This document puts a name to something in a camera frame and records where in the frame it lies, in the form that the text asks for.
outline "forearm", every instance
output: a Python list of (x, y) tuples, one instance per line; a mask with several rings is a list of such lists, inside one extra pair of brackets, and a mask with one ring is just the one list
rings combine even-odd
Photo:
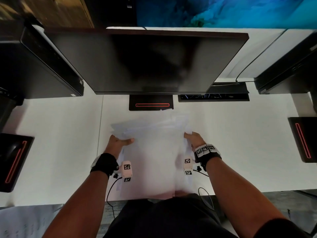
[(102, 219), (107, 183), (105, 173), (90, 173), (54, 218), (43, 238), (95, 238)]
[(207, 162), (212, 187), (233, 228), (243, 238), (252, 238), (267, 221), (285, 218), (250, 182), (220, 158)]

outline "stack of plastic bags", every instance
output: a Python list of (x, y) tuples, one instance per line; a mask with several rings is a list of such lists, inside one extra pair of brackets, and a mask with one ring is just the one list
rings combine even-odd
[(190, 132), (186, 114), (156, 111), (112, 128), (120, 139), (135, 138), (122, 151), (121, 159), (129, 160), (133, 170), (131, 181), (122, 183), (122, 199), (168, 199), (178, 190), (192, 192), (191, 179), (183, 171), (184, 159), (191, 155), (184, 139), (184, 132)]

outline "blue wallpaper display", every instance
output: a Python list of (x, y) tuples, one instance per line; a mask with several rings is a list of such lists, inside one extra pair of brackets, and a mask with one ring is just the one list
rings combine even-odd
[(317, 29), (317, 0), (136, 0), (139, 27)]

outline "monitor screen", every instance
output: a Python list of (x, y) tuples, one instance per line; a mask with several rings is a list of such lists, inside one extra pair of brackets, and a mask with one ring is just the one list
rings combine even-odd
[(248, 39), (181, 33), (46, 35), (95, 92), (129, 94), (204, 93)]

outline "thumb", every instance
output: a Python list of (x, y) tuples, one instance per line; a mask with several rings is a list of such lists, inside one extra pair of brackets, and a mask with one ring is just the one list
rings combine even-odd
[(185, 139), (190, 139), (192, 137), (192, 135), (188, 134), (188, 133), (184, 133), (184, 138)]
[(130, 144), (132, 144), (132, 143), (134, 142), (134, 138), (132, 138), (132, 139), (126, 139), (126, 140), (121, 140), (121, 142), (122, 142), (122, 145), (123, 145), (123, 146), (130, 145)]

